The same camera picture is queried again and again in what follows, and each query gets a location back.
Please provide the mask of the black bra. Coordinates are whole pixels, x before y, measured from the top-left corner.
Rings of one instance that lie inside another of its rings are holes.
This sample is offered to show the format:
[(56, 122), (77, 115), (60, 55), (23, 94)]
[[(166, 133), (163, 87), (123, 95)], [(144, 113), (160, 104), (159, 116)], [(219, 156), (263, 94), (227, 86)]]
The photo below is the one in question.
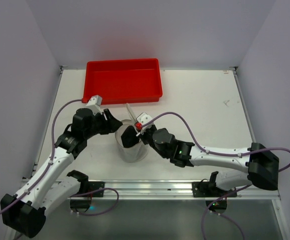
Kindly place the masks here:
[(121, 142), (124, 148), (132, 148), (140, 143), (140, 138), (137, 137), (137, 131), (132, 126), (129, 125), (121, 135)]

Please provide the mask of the white mesh laundry bag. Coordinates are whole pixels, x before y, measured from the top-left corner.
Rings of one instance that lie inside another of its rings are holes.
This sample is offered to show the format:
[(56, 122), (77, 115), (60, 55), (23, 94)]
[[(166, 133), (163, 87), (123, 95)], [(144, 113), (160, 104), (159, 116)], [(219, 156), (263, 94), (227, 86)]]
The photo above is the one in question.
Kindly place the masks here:
[(133, 126), (135, 130), (137, 131), (135, 127), (136, 123), (136, 115), (134, 111), (132, 110), (129, 103), (125, 104), (127, 113), (129, 115), (130, 119), (122, 120), (122, 126), (115, 132), (115, 140), (118, 146), (118, 152), (120, 158), (126, 162), (126, 163), (135, 163), (138, 161), (141, 161), (148, 153), (148, 148), (142, 140), (140, 139), (140, 143), (131, 147), (131, 148), (124, 148), (122, 145), (121, 135), (123, 134), (124, 130), (128, 126)]

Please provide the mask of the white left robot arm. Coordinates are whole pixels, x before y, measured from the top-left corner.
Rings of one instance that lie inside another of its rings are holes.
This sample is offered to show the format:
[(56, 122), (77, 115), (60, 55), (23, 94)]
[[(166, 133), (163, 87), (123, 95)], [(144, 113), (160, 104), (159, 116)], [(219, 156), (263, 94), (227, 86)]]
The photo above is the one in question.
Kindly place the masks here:
[(61, 173), (73, 163), (95, 135), (115, 133), (122, 122), (108, 109), (93, 113), (80, 108), (54, 143), (48, 159), (34, 176), (14, 195), (6, 194), (0, 201), (5, 225), (25, 235), (35, 237), (43, 228), (47, 215), (67, 198), (84, 196), (89, 190), (89, 177), (72, 170), (57, 186), (52, 187)]

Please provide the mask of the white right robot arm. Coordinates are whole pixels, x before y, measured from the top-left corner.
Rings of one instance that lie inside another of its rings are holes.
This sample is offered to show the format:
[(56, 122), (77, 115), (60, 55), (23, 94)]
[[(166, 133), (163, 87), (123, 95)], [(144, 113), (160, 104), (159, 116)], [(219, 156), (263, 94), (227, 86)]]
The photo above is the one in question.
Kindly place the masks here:
[(247, 148), (226, 148), (222, 154), (216, 154), (217, 148), (198, 147), (193, 142), (178, 140), (166, 128), (152, 126), (138, 136), (177, 167), (226, 168), (227, 172), (211, 174), (207, 189), (212, 196), (244, 185), (267, 191), (278, 189), (279, 158), (260, 143), (253, 142)]

